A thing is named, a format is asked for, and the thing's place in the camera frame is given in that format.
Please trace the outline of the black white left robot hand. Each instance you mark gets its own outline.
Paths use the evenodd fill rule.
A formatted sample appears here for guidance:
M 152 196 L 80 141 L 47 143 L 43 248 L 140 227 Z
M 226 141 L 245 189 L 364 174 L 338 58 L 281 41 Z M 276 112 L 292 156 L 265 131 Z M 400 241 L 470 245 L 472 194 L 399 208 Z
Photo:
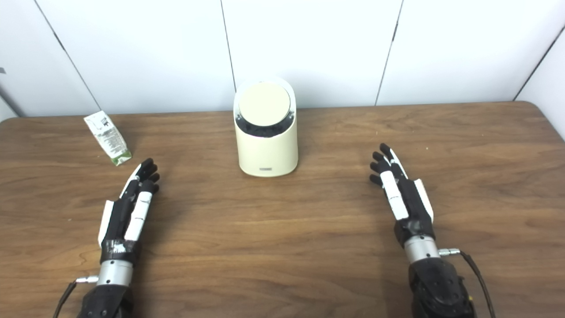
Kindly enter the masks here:
M 140 237 L 160 175 L 152 158 L 137 166 L 116 201 L 106 201 L 98 234 L 100 263 L 125 261 L 135 266 L 142 250 Z

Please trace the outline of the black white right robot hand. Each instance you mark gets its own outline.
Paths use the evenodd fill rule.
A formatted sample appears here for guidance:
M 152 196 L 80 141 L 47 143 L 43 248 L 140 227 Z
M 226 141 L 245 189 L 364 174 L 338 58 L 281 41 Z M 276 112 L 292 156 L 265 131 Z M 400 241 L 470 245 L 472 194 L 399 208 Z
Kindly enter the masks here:
M 386 143 L 373 152 L 369 167 L 373 171 L 370 181 L 383 189 L 392 210 L 394 235 L 400 246 L 404 247 L 413 237 L 436 239 L 433 210 L 422 180 L 408 177 L 400 159 Z

